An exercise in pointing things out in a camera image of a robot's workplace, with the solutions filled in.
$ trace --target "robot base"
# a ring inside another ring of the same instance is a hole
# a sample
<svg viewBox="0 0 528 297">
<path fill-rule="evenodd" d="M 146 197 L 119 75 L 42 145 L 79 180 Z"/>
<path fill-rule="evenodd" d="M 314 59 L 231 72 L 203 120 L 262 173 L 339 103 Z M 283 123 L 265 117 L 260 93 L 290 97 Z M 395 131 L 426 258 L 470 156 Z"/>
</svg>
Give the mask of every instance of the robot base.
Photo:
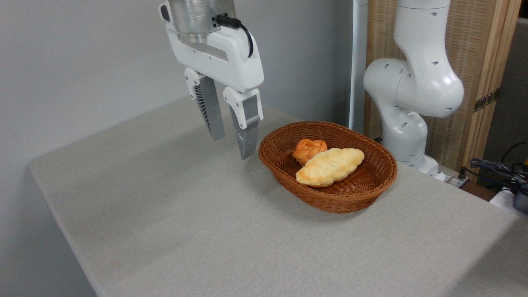
<svg viewBox="0 0 528 297">
<path fill-rule="evenodd" d="M 440 168 L 438 168 L 438 162 L 436 162 L 435 159 L 427 155 L 423 155 L 423 157 L 415 161 L 402 163 L 441 181 L 444 181 L 446 178 L 445 174 L 443 174 L 440 171 Z"/>
</svg>

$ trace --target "bread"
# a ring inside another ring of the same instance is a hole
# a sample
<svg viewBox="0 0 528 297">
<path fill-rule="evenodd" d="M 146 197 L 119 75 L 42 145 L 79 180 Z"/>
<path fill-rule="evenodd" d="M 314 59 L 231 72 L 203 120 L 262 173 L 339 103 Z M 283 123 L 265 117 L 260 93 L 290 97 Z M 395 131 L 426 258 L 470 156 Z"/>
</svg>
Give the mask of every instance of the bread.
<svg viewBox="0 0 528 297">
<path fill-rule="evenodd" d="M 304 166 L 308 160 L 316 154 L 326 151 L 328 148 L 326 142 L 322 140 L 302 139 L 297 143 L 293 156 L 299 164 Z"/>
<path fill-rule="evenodd" d="M 316 154 L 297 172 L 297 181 L 310 187 L 328 187 L 342 181 L 363 162 L 365 155 L 355 148 L 331 148 Z"/>
</svg>

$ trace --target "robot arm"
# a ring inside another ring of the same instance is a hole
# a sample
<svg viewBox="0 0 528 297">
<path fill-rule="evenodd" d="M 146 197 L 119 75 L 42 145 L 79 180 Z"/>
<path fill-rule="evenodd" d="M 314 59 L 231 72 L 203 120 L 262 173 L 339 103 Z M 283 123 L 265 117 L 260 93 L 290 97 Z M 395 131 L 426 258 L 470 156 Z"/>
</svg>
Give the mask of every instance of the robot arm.
<svg viewBox="0 0 528 297">
<path fill-rule="evenodd" d="M 170 0 L 159 7 L 185 79 L 214 140 L 225 135 L 214 81 L 227 87 L 223 98 L 231 116 L 242 159 L 257 145 L 263 119 L 260 92 L 262 64 L 253 36 L 234 18 L 233 0 Z"/>
<path fill-rule="evenodd" d="M 365 90 L 383 122 L 383 145 L 396 160 L 429 175 L 438 163 L 425 156 L 427 126 L 419 114 L 447 117 L 464 97 L 445 50 L 450 0 L 398 0 L 394 40 L 407 61 L 379 59 L 364 76 Z"/>
</svg>

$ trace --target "brown wicker basket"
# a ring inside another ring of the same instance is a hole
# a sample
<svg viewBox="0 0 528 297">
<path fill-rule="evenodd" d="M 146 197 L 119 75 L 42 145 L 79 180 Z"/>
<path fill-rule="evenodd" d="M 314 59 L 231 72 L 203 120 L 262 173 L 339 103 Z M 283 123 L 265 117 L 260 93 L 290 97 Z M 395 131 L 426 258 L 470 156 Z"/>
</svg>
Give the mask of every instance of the brown wicker basket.
<svg viewBox="0 0 528 297">
<path fill-rule="evenodd" d="M 365 160 L 345 180 L 327 188 L 310 188 L 297 182 L 295 174 L 301 165 L 291 155 L 303 138 L 322 139 L 329 149 L 362 150 Z M 327 122 L 296 122 L 278 128 L 262 140 L 259 157 L 293 195 L 317 209 L 337 214 L 370 206 L 392 185 L 398 171 L 394 157 L 382 145 L 346 127 Z"/>
</svg>

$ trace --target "black cable bundle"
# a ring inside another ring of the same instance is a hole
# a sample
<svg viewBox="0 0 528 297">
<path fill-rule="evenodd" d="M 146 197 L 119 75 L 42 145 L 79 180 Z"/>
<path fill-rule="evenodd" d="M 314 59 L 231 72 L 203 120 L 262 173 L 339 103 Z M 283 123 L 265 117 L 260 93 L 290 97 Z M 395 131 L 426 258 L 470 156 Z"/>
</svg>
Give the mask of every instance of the black cable bundle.
<svg viewBox="0 0 528 297">
<path fill-rule="evenodd" d="M 493 187 L 501 187 L 502 190 L 509 190 L 514 194 L 517 194 L 518 192 L 521 192 L 524 195 L 528 195 L 528 172 L 524 171 L 525 165 L 522 162 L 522 160 L 519 161 L 519 163 L 514 163 L 511 168 L 508 168 L 504 165 L 504 160 L 508 156 L 508 154 L 516 147 L 520 145 L 528 145 L 526 142 L 519 142 L 514 144 L 501 159 L 501 162 L 491 162 L 488 160 L 483 160 L 479 158 L 473 158 L 471 159 L 469 163 L 469 167 L 471 168 L 482 168 L 486 169 L 486 171 L 482 174 L 478 174 L 476 172 L 471 171 L 470 169 L 466 167 L 462 167 L 465 171 L 479 177 L 480 179 L 487 181 L 489 183 L 492 183 L 491 186 L 487 188 L 493 188 Z M 516 166 L 521 166 L 521 169 L 515 169 Z M 502 181 L 496 181 L 493 180 L 487 176 L 485 176 L 486 173 L 493 172 L 497 174 L 500 177 L 504 177 Z"/>
</svg>

